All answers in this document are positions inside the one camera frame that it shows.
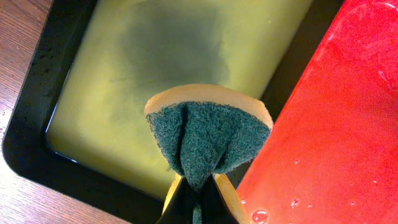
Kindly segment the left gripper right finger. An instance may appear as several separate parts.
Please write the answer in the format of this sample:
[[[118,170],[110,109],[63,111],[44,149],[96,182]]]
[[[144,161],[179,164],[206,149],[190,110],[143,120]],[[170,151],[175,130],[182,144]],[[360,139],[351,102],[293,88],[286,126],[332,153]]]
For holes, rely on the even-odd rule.
[[[238,224],[211,175],[200,194],[202,224]]]

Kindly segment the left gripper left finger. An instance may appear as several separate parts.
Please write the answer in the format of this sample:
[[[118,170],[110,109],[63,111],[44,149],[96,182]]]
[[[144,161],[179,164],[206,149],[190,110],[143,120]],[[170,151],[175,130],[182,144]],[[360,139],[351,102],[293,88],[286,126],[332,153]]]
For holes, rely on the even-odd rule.
[[[170,202],[156,224],[192,224],[195,191],[186,178],[182,178]]]

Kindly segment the yellow green sponge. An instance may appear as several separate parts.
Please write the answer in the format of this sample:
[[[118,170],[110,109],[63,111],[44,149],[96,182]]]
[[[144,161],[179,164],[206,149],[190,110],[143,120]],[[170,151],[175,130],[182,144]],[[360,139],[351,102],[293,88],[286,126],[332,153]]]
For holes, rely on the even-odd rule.
[[[222,86],[189,84],[154,95],[144,114],[176,173],[162,213],[171,211],[177,192],[187,186],[193,196],[186,206],[190,223],[207,223],[218,206],[212,198],[203,200],[205,189],[215,184],[233,221],[249,223],[227,173],[253,160],[270,136],[274,123],[264,103]]]

